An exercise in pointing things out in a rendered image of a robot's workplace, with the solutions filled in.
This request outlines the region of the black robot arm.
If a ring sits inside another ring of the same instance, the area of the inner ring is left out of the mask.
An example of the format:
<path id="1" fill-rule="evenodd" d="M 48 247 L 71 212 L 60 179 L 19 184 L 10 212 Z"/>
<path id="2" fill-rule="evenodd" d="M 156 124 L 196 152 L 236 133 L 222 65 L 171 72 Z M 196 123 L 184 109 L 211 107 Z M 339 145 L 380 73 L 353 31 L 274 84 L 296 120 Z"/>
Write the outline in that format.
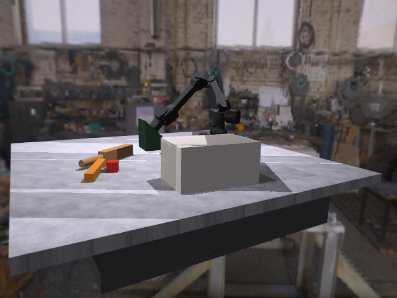
<path id="1" fill-rule="evenodd" d="M 212 109 L 209 110 L 209 112 L 213 112 L 213 122 L 239 124 L 241 112 L 240 110 L 231 109 L 231 105 L 226 96 L 222 93 L 215 76 L 197 72 L 191 78 L 189 86 L 172 104 L 154 112 L 156 117 L 150 123 L 150 126 L 152 126 L 155 131 L 158 131 L 163 125 L 168 126 L 179 117 L 179 109 L 192 97 L 196 91 L 209 87 L 212 87 L 215 93 L 216 104 L 219 108 L 216 109 L 215 107 L 212 107 Z M 222 125 L 219 125 L 219 127 L 212 125 L 210 129 L 210 135 L 217 134 L 227 134 L 227 129 L 222 129 Z"/>

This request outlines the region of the orange block with cylindrical handle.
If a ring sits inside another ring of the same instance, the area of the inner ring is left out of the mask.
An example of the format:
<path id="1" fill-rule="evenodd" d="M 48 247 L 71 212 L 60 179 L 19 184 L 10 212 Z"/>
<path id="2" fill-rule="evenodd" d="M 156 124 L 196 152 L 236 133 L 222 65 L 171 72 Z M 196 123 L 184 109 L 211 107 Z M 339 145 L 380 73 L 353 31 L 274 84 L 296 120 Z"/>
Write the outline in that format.
<path id="1" fill-rule="evenodd" d="M 83 168 L 85 166 L 93 165 L 98 158 L 106 158 L 108 160 L 119 160 L 121 158 L 133 155 L 133 145 L 123 144 L 116 147 L 108 148 L 98 151 L 97 156 L 79 160 L 78 165 Z"/>

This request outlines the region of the red block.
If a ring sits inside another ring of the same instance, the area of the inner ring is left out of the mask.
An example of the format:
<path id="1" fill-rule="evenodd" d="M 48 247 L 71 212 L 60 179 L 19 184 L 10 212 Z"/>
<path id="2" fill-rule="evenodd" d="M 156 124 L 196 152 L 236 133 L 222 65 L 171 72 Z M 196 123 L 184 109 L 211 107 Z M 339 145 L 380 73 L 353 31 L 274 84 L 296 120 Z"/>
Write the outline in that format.
<path id="1" fill-rule="evenodd" d="M 119 170 L 118 160 L 108 160 L 106 162 L 107 173 L 117 173 Z"/>

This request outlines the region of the orange bar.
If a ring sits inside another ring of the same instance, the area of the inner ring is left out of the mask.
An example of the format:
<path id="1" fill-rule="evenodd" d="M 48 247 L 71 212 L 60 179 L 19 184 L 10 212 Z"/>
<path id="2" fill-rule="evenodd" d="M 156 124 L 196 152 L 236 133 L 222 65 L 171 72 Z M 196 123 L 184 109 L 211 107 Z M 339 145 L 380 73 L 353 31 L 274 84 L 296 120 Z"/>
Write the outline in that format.
<path id="1" fill-rule="evenodd" d="M 84 182 L 93 183 L 100 175 L 100 169 L 106 167 L 106 158 L 98 158 L 96 162 L 84 173 Z"/>

